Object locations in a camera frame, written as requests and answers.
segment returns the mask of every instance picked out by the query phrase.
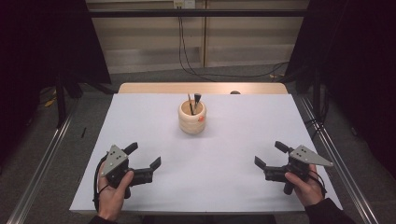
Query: wire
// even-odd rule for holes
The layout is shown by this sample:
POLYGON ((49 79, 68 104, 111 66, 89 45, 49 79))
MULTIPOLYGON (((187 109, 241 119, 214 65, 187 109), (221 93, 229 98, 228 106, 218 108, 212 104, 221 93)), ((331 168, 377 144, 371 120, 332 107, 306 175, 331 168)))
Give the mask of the wire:
POLYGON ((102 188, 101 190, 99 190, 98 194, 102 193, 102 191, 103 191, 105 188, 107 188, 108 186, 110 186, 110 185, 109 185, 109 184, 105 185, 104 188, 102 188))
POLYGON ((320 178, 321 183, 320 183, 320 181, 318 181, 316 178, 314 178, 312 175, 308 175, 309 178, 313 179, 313 180, 314 180, 315 182, 317 182, 317 184, 320 186, 320 190, 321 190, 322 196, 323 196, 323 198, 324 198, 325 195, 326 195, 326 193, 327 193, 327 190, 326 190, 326 188, 325 188, 325 186, 324 186, 324 181, 323 181, 322 177, 321 177, 317 172, 315 172, 315 171, 310 170, 310 172, 316 174, 316 175, 320 178))
POLYGON ((273 79, 271 80, 271 82, 274 82, 274 81, 275 81, 275 66, 273 66, 273 71, 274 71, 274 73, 273 73, 273 79))
POLYGON ((179 60, 179 62, 180 62, 181 67, 183 68, 183 70, 184 70, 185 72, 187 72, 188 74, 191 74, 191 75, 193 75, 193 76, 200 77, 200 78, 203 78, 203 79, 205 79, 205 80, 215 82, 215 80, 212 80, 212 79, 210 79, 210 78, 199 76, 199 75, 191 68, 190 62, 189 62, 189 58, 187 57, 187 52, 186 52, 186 43, 185 43, 185 41, 184 41, 184 32, 183 32, 183 20, 181 19, 181 17, 178 18, 178 33, 179 33, 179 37, 178 37, 178 60, 179 60), (181 43, 182 43, 182 41, 183 41, 184 55, 185 55, 186 60, 187 60, 187 65, 189 66, 189 68, 190 68, 191 71, 188 71, 188 70, 184 67, 183 62, 181 61, 181 43))
POLYGON ((304 122, 305 125, 307 125, 308 123, 309 126, 306 127, 306 129, 310 128, 313 124, 317 123, 318 127, 315 129, 315 132, 311 135, 311 140, 313 140, 316 136, 316 134, 318 133, 318 131, 320 131, 321 129, 324 128, 324 122, 326 121, 327 118, 327 114, 329 111, 329 103, 330 103, 330 94, 329 94, 329 90, 327 89, 327 87, 325 87, 325 94, 324 94, 324 98, 323 98, 323 106, 320 110, 320 120, 318 119, 310 119, 304 122))
POLYGON ((182 69, 183 69, 185 72, 187 72, 187 73, 189 73, 189 74, 191 74, 191 75, 194 75, 194 76, 197 76, 197 77, 206 79, 206 80, 208 80, 208 81, 216 82, 215 80, 210 79, 210 78, 207 78, 207 77, 246 77, 246 78, 251 78, 251 77, 265 77, 265 76, 269 76, 269 75, 275 73, 275 71, 278 70, 279 68, 281 68, 284 64, 288 64, 288 63, 289 63, 289 62, 283 62, 283 63, 274 64, 273 70, 271 70, 271 71, 269 71, 269 72, 267 72, 267 73, 264 73, 264 74, 259 74, 259 75, 254 75, 254 76, 236 76, 236 75, 210 74, 210 73, 198 74, 197 72, 194 71, 194 69, 192 69, 192 67, 191 67, 191 65, 190 65, 190 62, 189 62, 189 58, 188 58, 188 56, 187 56, 186 44, 185 44, 185 40, 184 40, 183 20, 182 20, 181 17, 178 18, 178 30, 179 30, 178 59, 179 59, 179 62, 180 62, 180 65, 181 65, 182 69), (188 65, 188 68, 190 69, 190 71, 187 70, 187 69, 184 67, 183 62, 181 61, 181 45, 182 45, 182 44, 183 44, 184 56, 185 56, 185 58, 186 58, 187 65, 188 65))
POLYGON ((106 158, 107 158, 107 154, 99 161, 98 165, 96 166, 95 177, 93 179, 93 200, 92 201, 93 201, 93 204, 95 205, 95 209, 97 212, 99 212, 99 193, 100 193, 100 192, 98 193, 98 188, 97 188, 97 185, 98 185, 97 177, 98 177, 100 166, 106 160, 106 158))

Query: metal frame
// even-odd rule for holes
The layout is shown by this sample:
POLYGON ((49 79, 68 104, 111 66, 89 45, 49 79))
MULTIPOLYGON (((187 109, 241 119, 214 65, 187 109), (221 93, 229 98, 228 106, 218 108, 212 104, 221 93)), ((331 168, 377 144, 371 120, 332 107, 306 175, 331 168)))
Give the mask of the metal frame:
POLYGON ((47 171, 50 168, 50 164, 55 157, 56 151, 58 150, 59 146, 62 143, 62 140, 64 139, 64 135, 67 132, 71 119, 76 112, 77 105, 78 100, 76 100, 71 105, 70 113, 66 117, 64 124, 55 131, 55 134, 53 135, 52 140, 47 147, 43 159, 35 170, 35 174, 30 180, 30 183, 27 186, 25 192, 22 194, 20 200, 15 206, 14 211, 12 212, 11 217, 8 219, 7 224, 22 224, 26 219, 29 210, 35 200, 35 196, 40 190, 44 177, 46 176, 47 171))
MULTIPOLYGON (((316 116, 313 111, 313 106, 311 102, 306 97, 302 97, 301 100, 309 118, 315 120, 316 116)), ((337 173, 340 175, 341 180, 343 181, 346 190, 352 198, 353 203, 361 214, 361 218, 363 219, 364 223, 378 223, 378 220, 376 219, 369 202, 367 201, 366 197, 361 192, 361 189, 358 187, 357 183, 353 179, 352 174, 348 171, 346 164, 344 163, 341 155, 338 153, 338 150, 332 142, 332 139, 330 138, 326 129, 315 121, 314 127, 316 129, 316 132, 318 132, 323 146, 325 147, 327 153, 332 159, 334 167, 337 170, 337 173)))
POLYGON ((151 9, 151 10, 108 10, 90 9, 92 18, 130 18, 130 17, 304 17, 304 9, 271 10, 226 10, 226 9, 151 9))

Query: power outlet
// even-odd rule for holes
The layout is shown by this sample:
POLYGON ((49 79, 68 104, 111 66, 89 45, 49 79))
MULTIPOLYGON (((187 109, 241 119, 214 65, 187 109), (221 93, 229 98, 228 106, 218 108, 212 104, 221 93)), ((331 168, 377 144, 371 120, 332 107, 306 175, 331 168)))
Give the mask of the power outlet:
POLYGON ((174 9, 184 8, 184 0, 174 0, 174 9))
POLYGON ((195 9, 195 0, 184 0, 184 8, 195 9))

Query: wooden table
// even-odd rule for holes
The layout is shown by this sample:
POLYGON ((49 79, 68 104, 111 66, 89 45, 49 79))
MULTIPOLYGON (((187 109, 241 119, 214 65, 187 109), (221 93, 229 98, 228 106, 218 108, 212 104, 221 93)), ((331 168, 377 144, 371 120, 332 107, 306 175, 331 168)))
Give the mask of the wooden table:
POLYGON ((282 83, 257 82, 166 82, 124 83, 119 93, 215 93, 230 94, 288 94, 282 83))

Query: aluminum rail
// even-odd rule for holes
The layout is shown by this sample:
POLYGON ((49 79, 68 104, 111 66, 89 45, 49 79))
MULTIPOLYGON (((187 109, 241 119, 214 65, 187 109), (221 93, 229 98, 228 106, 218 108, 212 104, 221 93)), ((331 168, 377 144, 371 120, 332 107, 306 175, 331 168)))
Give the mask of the aluminum rail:
POLYGON ((52 137, 49 146, 43 156, 43 159, 39 163, 37 169, 35 170, 35 174, 30 180, 29 185, 27 186, 25 192, 20 197, 14 211, 12 212, 10 218, 8 219, 7 224, 22 224, 29 213, 30 208, 35 200, 35 196, 40 190, 41 184, 43 182, 44 177, 50 167, 53 158, 55 157, 56 151, 58 150, 62 140, 64 139, 64 135, 70 125, 71 118, 76 112, 76 108, 78 105, 78 100, 76 100, 70 109, 69 115, 66 117, 64 124, 55 131, 55 134, 52 137))
MULTIPOLYGON (((314 112, 312 111, 313 106, 311 102, 306 97, 302 98, 302 102, 309 118, 315 119, 314 112)), ((370 204, 368 203, 364 194, 361 192, 361 189, 356 184, 355 180, 352 177, 352 174, 348 171, 346 164, 344 163, 341 155, 338 153, 338 150, 332 142, 332 139, 330 138, 326 129, 324 127, 321 127, 317 122, 314 123, 314 127, 318 132, 323 146, 325 147, 327 153, 332 159, 334 167, 337 170, 337 173, 340 175, 341 180, 343 181, 346 190, 352 198, 353 203, 361 214, 361 218, 363 219, 364 223, 378 223, 378 220, 376 219, 370 204)))

